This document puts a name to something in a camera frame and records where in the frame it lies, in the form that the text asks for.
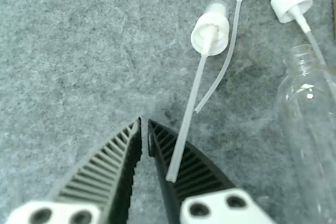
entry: felt surface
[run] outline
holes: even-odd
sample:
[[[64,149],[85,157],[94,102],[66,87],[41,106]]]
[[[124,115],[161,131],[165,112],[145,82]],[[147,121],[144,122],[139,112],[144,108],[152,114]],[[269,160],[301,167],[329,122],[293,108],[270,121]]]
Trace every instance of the felt surface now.
[[[211,0],[0,0],[0,220],[43,198],[91,147],[137,116],[179,130],[199,61],[190,33]],[[235,0],[224,0],[232,25]],[[227,75],[190,141],[282,219],[291,188],[274,102],[282,56],[306,43],[278,23],[269,0],[244,0]],[[332,1],[306,18],[326,61],[336,64]],[[226,51],[207,60],[205,94]],[[136,169],[129,223],[167,223],[154,160]]]

